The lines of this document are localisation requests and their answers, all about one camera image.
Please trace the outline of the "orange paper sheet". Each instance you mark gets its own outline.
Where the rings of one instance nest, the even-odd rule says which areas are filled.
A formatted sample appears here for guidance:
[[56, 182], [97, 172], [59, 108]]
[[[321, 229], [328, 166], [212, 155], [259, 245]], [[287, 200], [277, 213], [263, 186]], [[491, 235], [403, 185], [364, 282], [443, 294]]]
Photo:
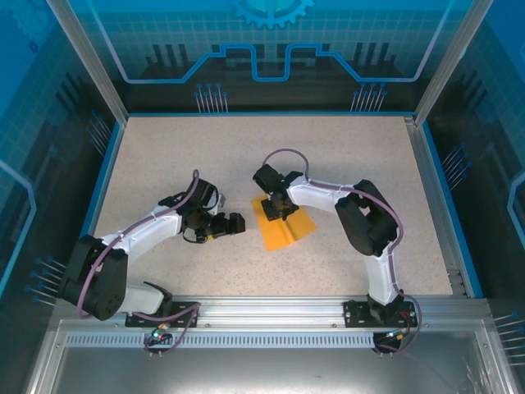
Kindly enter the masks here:
[[285, 221], [270, 221], [263, 212], [263, 197], [251, 200], [259, 231], [268, 251], [279, 250], [303, 239], [317, 229], [316, 224], [303, 208], [290, 215]]

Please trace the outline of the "grey metal sheet panel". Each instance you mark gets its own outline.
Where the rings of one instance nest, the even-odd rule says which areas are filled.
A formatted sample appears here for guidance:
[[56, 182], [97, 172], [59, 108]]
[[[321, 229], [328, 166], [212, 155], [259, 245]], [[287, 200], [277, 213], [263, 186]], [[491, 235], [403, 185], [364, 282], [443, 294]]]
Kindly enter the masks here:
[[525, 394], [497, 334], [483, 323], [432, 328], [401, 354], [373, 349], [66, 348], [44, 341], [23, 394]]

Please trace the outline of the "blue table edge strip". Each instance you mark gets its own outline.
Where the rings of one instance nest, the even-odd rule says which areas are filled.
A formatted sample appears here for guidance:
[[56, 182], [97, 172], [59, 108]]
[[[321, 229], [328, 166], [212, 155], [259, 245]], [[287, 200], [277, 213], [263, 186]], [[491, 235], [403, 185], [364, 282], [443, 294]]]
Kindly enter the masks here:
[[468, 244], [465, 239], [465, 235], [463, 233], [463, 228], [461, 227], [461, 224], [459, 221], [457, 209], [454, 206], [454, 201], [452, 198], [450, 187], [446, 180], [445, 170], [442, 166], [441, 158], [437, 152], [436, 143], [433, 139], [430, 128], [426, 122], [424, 122], [422, 124], [422, 127], [419, 127], [419, 128], [423, 130], [424, 135], [427, 139], [427, 143], [431, 151], [431, 156], [434, 161], [434, 166], [437, 170], [437, 174], [440, 179], [441, 187], [445, 195], [445, 202], [447, 204], [447, 207], [450, 213], [451, 222], [454, 226], [454, 230], [456, 234], [455, 238], [457, 239], [457, 244], [459, 245], [459, 248], [463, 254], [463, 261], [464, 261], [463, 278], [468, 283], [468, 288], [471, 294], [470, 298], [482, 299], [484, 297], [482, 286], [477, 276], [476, 268], [473, 263], [472, 256], [470, 254]]
[[118, 149], [121, 142], [122, 129], [123, 126], [118, 121], [112, 128], [107, 150], [103, 156], [86, 217], [80, 231], [80, 238], [71, 251], [71, 255], [67, 261], [66, 271], [59, 286], [59, 295], [61, 298], [73, 305], [77, 305], [78, 303], [85, 278], [90, 270], [91, 263], [87, 263], [87, 268], [84, 268], [86, 256], [89, 254], [89, 250], [93, 244], [98, 243], [93, 238], [94, 228], [98, 222], [102, 203], [107, 192], [108, 182], [111, 178], [111, 172], [116, 160], [115, 149]]

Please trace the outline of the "long aluminium base rail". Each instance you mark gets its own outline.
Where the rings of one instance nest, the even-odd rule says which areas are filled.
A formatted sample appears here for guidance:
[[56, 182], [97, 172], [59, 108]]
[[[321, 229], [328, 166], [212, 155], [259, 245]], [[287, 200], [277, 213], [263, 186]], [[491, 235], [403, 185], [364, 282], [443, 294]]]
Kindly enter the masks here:
[[[199, 303], [198, 328], [314, 329], [345, 328], [340, 297], [175, 297], [173, 301]], [[463, 330], [469, 324], [491, 320], [484, 299], [453, 296], [418, 297], [414, 302], [419, 327]]]

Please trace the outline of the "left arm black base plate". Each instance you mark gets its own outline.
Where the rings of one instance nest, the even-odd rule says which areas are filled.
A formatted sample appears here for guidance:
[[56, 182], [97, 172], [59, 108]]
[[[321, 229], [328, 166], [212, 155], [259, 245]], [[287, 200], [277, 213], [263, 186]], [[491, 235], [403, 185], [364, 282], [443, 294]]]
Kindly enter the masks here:
[[194, 309], [199, 303], [196, 301], [172, 301], [171, 306], [164, 305], [161, 309], [147, 318], [136, 314], [126, 316], [125, 326], [127, 328], [154, 328], [161, 323], [166, 323], [170, 328], [184, 328], [190, 322], [190, 327], [195, 328], [198, 322], [199, 313], [192, 317]]

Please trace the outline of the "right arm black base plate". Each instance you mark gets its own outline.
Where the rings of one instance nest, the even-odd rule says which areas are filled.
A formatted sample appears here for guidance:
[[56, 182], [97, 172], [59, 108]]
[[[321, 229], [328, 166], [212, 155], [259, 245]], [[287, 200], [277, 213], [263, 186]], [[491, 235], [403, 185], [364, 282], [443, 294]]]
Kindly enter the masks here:
[[396, 301], [388, 305], [376, 301], [349, 300], [343, 304], [347, 328], [416, 328], [418, 318], [414, 303]]

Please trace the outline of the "aluminium side rail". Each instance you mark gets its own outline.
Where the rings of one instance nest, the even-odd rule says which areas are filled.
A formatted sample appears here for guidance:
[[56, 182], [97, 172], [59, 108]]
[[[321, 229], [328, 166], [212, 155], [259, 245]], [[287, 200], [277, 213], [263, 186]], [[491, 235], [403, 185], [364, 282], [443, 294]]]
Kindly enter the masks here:
[[411, 116], [405, 116], [404, 123], [418, 165], [452, 295], [456, 298], [470, 298], [468, 283], [463, 278], [463, 254], [455, 238], [454, 226], [451, 222], [445, 195], [434, 166], [427, 139], [423, 130], [416, 126], [415, 120]]

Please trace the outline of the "aluminium frame post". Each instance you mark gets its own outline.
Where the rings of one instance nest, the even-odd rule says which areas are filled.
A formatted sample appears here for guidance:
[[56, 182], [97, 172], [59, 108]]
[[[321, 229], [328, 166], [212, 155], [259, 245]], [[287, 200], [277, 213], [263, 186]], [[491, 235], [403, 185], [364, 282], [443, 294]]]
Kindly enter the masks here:
[[129, 114], [106, 72], [94, 46], [67, 0], [46, 0], [59, 25], [102, 95], [112, 115], [126, 126]]
[[431, 78], [416, 107], [413, 120], [413, 124], [416, 127], [422, 127], [422, 124], [427, 119], [493, 2], [494, 0], [472, 0], [470, 8], [466, 12], [441, 63], [436, 69], [436, 73]]

